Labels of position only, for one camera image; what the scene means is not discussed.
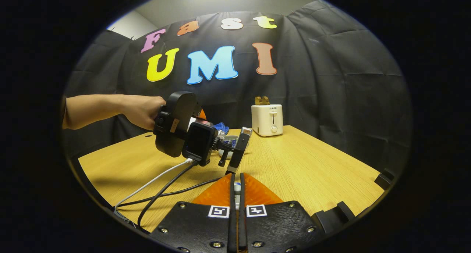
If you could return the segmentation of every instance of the table surface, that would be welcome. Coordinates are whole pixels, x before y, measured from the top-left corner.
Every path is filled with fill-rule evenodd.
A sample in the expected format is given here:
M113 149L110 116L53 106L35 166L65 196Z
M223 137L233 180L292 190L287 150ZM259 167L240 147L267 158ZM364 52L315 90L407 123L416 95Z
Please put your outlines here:
M228 134L239 133L240 129L231 129ZM212 154L207 166L192 168L166 192L224 176L229 161L222 168L217 165L219 159L219 155ZM79 158L93 186L112 206L182 161L185 161L183 156L173 158L158 151L151 132ZM183 167L186 166L165 174L126 202L154 196ZM283 201L298 201L309 215L332 209L341 201L358 215L383 193L374 183L378 171L292 126L284 126L283 134L273 137L261 137L253 132L236 181L240 172L259 180ZM152 232L176 202L190 202L210 185L157 199L142 219L143 228ZM145 205L121 207L120 212L137 222Z

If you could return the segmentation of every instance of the white toaster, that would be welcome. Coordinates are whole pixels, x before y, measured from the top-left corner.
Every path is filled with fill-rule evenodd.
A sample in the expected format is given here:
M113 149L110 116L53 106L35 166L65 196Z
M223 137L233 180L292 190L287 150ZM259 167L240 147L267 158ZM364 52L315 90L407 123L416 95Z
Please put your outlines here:
M252 129L260 136L283 134L281 104L252 105Z

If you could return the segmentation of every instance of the hand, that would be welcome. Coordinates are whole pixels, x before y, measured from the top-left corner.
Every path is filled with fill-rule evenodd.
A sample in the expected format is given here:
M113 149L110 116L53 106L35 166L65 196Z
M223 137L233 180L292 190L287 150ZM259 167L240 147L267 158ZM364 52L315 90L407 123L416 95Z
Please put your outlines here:
M162 97L127 95L122 98L121 113L134 125L153 130L154 119L160 111L160 106L165 103Z

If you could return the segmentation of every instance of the white cable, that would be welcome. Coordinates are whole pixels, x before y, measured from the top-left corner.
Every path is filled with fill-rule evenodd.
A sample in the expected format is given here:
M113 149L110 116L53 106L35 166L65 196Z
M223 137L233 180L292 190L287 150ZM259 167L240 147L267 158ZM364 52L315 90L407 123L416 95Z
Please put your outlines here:
M130 194L129 196L127 196L126 198L122 199L119 203L117 203L117 204L114 206L114 210L115 210L117 213L119 213L119 212L117 211L117 208L118 208L118 206L119 206L121 203L123 203L123 202L126 201L127 199L133 197L133 196L134 196L136 193L138 193L139 191L142 191L143 188L147 187L149 184L151 184L152 182L156 181L156 180L157 180L158 178L160 178L163 174L165 174L165 173L167 173L167 172L169 172L169 171L171 171L171 170L173 170L173 169L175 169L175 168L178 168L178 167L180 167L180 166L183 166L184 164L188 164L188 163L191 163L191 162L193 162L193 159L188 158L188 159L186 159L183 163L178 164L178 165L176 165L176 166L173 166L173 167L167 169L166 171L162 172L160 175L158 175L158 176L156 176L155 178L153 178L151 181L149 181L148 183L146 183L144 186L142 186L141 188L137 189L136 191L134 191L133 193L131 193L131 194Z

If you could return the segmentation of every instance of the cable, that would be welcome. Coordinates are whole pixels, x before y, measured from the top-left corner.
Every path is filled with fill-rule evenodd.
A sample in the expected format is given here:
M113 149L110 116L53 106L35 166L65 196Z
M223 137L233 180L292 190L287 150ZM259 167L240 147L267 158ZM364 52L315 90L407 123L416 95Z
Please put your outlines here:
M192 162L193 159L191 158L188 158L186 159L183 163L181 164L178 164L176 166L173 166L171 167L170 169L167 169L166 171L162 172L160 175L156 176L155 178L153 178L151 181L149 181L148 183L146 183L144 186L142 186L141 188L137 189L136 191L134 191L133 193L131 193L129 196L127 196L126 198L122 199L121 201L119 201L119 203L117 203L115 206L114 206L114 211L115 213L117 213L119 216L121 216L122 218L124 218L125 220L127 220L128 218L126 218L124 215L122 215L120 212L117 211L117 208L118 206L123 203L124 201L126 201L127 199L133 197L136 193L138 193L139 191L142 191L143 188L147 187L149 184L151 184L152 182L156 181L158 178L160 178L161 176L163 176L165 173L175 169L175 168L178 168L180 166L183 166L184 164L188 164L190 162Z
M190 166L188 166L187 168L185 168L184 170L182 170L180 173L178 173L177 176L175 176L175 178L173 178L171 181L169 181L165 186L163 186L163 188L152 198L152 200L149 201L149 203L144 207L144 209L141 211L139 217L138 217L138 227L143 229L141 227L141 220L144 216L144 214L146 213L146 211L149 209L149 207L152 205L152 203L155 202L156 199L158 199L158 197L160 197L160 195L163 194L163 192L168 188L170 187L170 185L172 185L172 183L174 183L179 177L181 177L183 174L185 174L185 172L189 171L191 168L193 168L194 166L196 166L198 164L197 161L194 161Z
M192 189L194 189L194 188L198 188L199 186L203 186L203 185L206 185L206 184L208 184L208 183L211 183L211 182L214 182L214 181L218 181L219 179L221 179L221 178L211 179L210 181L205 181L205 182L203 182L203 183L196 184L195 186L191 186L191 187L188 187L188 188L185 188L185 189L182 189L182 190L177 190L177 191L173 191L173 192L164 193L164 194L160 195L160 197L170 196L170 195L175 195L175 194L180 194L180 193L183 193L183 192L192 190ZM129 203L121 203L118 207L122 207L122 206L131 206L131 205L133 205L133 204L143 203L143 202L152 200L152 198L153 198L153 197L149 197L149 198L145 198L145 199L142 199L142 200L139 200L139 201L134 201L134 202L129 202Z

